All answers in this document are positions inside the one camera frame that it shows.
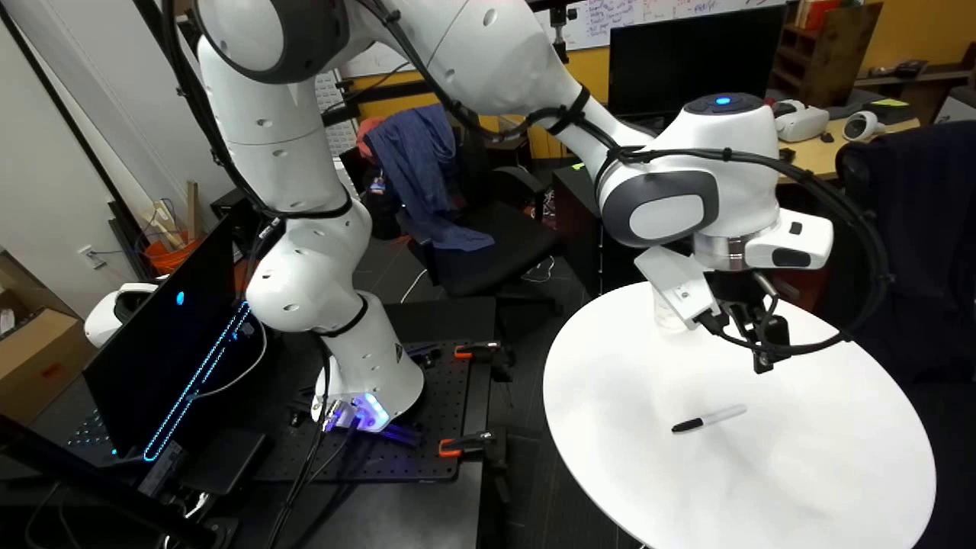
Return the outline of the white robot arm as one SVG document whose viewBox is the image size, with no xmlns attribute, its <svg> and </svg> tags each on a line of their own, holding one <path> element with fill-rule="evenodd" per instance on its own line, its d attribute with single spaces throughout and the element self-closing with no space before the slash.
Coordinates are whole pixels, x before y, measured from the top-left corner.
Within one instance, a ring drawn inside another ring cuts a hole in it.
<svg viewBox="0 0 976 549">
<path fill-rule="evenodd" d="M 255 200 L 284 226 L 248 282 L 279 333 L 334 353 L 325 416 L 378 432 L 414 409 L 420 367 L 378 300 L 353 282 L 370 214 L 342 182 L 316 75 L 375 43 L 434 86 L 432 136 L 490 116 L 543 128 L 582 157 L 609 236 L 667 295 L 710 272 L 820 269 L 833 226 L 774 197 L 774 111 L 747 92 L 686 102 L 652 135 L 618 118 L 559 59 L 525 0 L 198 0 L 207 108 Z"/>
</svg>

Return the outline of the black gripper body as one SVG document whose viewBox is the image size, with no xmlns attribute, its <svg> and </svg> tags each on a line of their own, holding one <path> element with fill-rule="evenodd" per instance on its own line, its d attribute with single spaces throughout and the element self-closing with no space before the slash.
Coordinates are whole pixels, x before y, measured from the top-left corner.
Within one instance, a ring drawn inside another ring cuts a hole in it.
<svg viewBox="0 0 976 549">
<path fill-rule="evenodd" d="M 774 285 L 761 272 L 710 272 L 710 293 L 717 305 L 739 324 L 761 324 L 774 308 Z"/>
</svg>

